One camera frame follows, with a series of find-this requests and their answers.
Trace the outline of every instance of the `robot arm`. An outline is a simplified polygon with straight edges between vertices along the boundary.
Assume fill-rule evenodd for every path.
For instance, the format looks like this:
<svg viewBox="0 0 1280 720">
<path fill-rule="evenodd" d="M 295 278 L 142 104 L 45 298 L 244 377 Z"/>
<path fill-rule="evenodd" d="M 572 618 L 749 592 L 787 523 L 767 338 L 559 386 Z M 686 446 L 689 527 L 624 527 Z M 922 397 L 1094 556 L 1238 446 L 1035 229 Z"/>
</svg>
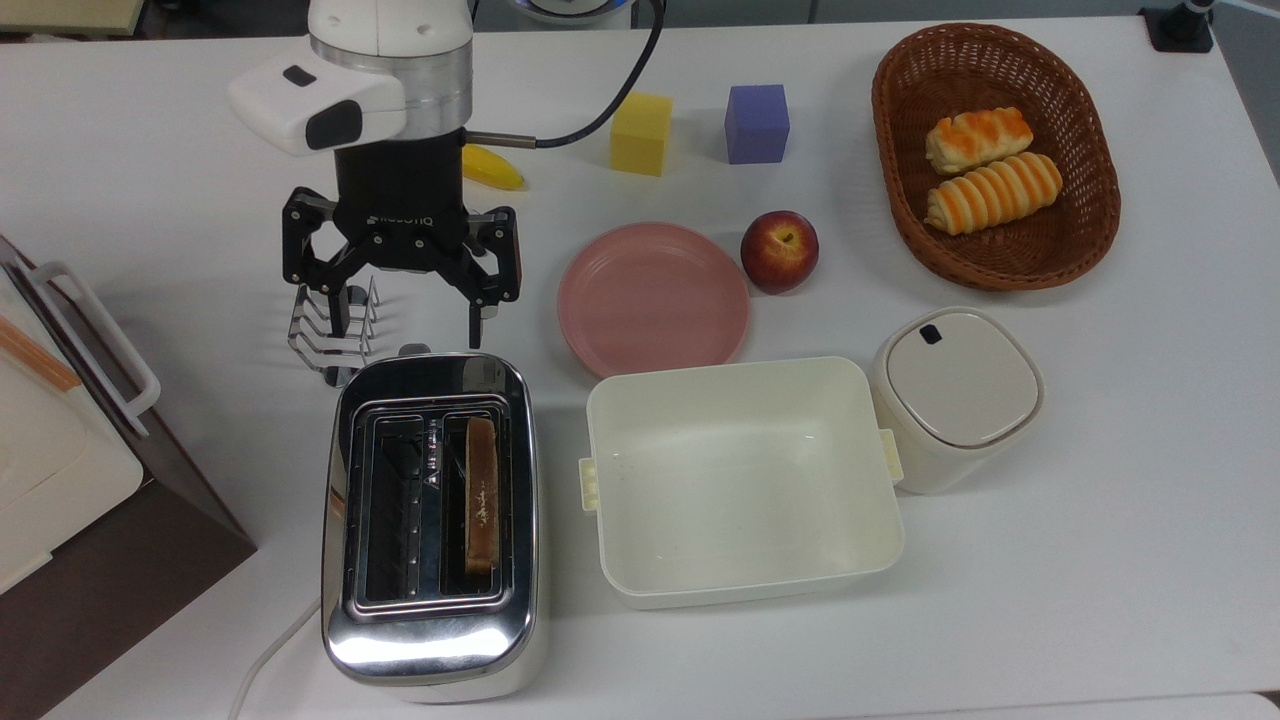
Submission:
<svg viewBox="0 0 1280 720">
<path fill-rule="evenodd" d="M 361 268 L 435 272 L 466 296 L 471 347 L 481 319 L 520 296 L 516 217 L 462 204 L 463 123 L 471 117 L 466 0 L 312 0 L 310 35 L 229 87 L 236 114 L 292 155 L 334 150 L 339 199 L 300 187 L 283 217 L 283 275 L 329 299 L 347 332 L 347 281 Z M 316 258 L 333 222 L 346 245 Z M 493 252 L 498 272 L 475 260 Z"/>
<path fill-rule="evenodd" d="M 314 0 L 307 27 L 307 37 L 229 87 L 232 109 L 271 145 L 307 155 L 392 140 L 430 105 L 462 111 L 449 118 L 454 127 L 410 128 L 413 138 L 468 119 L 466 0 Z"/>
</svg>

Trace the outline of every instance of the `pink plate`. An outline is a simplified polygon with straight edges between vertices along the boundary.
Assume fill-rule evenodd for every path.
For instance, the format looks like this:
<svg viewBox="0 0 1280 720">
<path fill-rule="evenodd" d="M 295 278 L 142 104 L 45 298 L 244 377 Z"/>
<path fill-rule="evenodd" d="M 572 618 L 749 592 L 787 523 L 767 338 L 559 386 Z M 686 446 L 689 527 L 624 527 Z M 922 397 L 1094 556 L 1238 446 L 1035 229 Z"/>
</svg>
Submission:
<svg viewBox="0 0 1280 720">
<path fill-rule="evenodd" d="M 559 288 L 564 340 L 593 373 L 719 365 L 746 337 L 742 272 L 707 237 L 639 223 L 591 241 Z"/>
</svg>

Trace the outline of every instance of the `pastry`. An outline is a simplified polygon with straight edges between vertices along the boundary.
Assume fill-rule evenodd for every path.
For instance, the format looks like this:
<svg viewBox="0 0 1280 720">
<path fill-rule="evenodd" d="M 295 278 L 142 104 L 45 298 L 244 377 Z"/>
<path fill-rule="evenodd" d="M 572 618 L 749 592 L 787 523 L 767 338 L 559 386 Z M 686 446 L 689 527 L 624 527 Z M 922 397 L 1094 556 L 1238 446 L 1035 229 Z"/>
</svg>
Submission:
<svg viewBox="0 0 1280 720">
<path fill-rule="evenodd" d="M 947 234 L 970 233 L 1047 208 L 1061 190 L 1053 160 L 1023 152 L 931 190 L 924 222 Z"/>
<path fill-rule="evenodd" d="M 933 169 L 956 176 L 1016 155 L 1032 143 L 1032 128 L 1018 108 L 997 108 L 942 118 L 924 136 L 924 158 Z"/>
</svg>

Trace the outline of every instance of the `wicker basket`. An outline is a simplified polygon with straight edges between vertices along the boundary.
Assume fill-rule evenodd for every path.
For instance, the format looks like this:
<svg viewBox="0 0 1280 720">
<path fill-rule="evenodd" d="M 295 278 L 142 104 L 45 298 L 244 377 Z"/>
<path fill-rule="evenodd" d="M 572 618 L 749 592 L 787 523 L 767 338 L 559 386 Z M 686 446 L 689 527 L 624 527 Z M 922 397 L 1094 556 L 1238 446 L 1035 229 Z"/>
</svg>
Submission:
<svg viewBox="0 0 1280 720">
<path fill-rule="evenodd" d="M 925 225 L 928 192 L 946 178 L 924 159 L 924 136 L 941 118 L 1004 106 L 1021 110 L 1036 133 L 1030 150 L 1062 173 L 1057 202 L 956 237 Z M 1080 78 L 1029 37 L 973 23 L 916 32 L 881 60 L 872 110 L 893 220 L 936 274 L 979 290 L 1053 287 L 1087 273 L 1111 247 L 1120 187 L 1098 113 Z"/>
</svg>

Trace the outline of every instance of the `red apple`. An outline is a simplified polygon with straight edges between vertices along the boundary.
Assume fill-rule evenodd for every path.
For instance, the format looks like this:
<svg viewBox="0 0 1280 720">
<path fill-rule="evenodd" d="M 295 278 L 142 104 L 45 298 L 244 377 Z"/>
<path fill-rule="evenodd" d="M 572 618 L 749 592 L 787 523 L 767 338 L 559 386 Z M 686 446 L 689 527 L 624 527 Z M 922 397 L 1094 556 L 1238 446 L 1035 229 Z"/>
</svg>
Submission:
<svg viewBox="0 0 1280 720">
<path fill-rule="evenodd" d="M 818 232 L 799 213 L 765 213 L 742 236 L 742 269 L 771 295 L 799 286 L 817 265 Z"/>
</svg>

